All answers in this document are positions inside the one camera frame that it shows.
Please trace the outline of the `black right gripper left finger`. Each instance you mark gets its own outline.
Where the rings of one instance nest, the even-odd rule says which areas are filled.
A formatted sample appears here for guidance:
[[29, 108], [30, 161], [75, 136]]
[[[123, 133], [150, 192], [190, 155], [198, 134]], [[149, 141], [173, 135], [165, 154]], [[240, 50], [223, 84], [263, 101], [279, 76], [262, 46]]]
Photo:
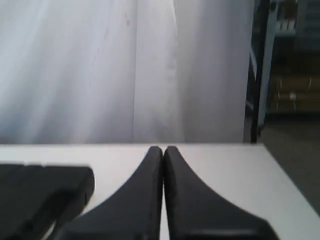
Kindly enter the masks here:
[[131, 177], [97, 207], [66, 224], [57, 240], [158, 240], [163, 152], [151, 146]]

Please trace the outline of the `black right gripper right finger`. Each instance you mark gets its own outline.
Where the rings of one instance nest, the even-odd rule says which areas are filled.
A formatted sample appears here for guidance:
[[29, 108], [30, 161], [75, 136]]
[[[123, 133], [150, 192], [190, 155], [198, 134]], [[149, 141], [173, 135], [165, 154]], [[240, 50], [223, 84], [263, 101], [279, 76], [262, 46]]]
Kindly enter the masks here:
[[172, 240], [275, 240], [263, 218], [229, 202], [191, 169], [176, 146], [164, 152], [164, 194]]

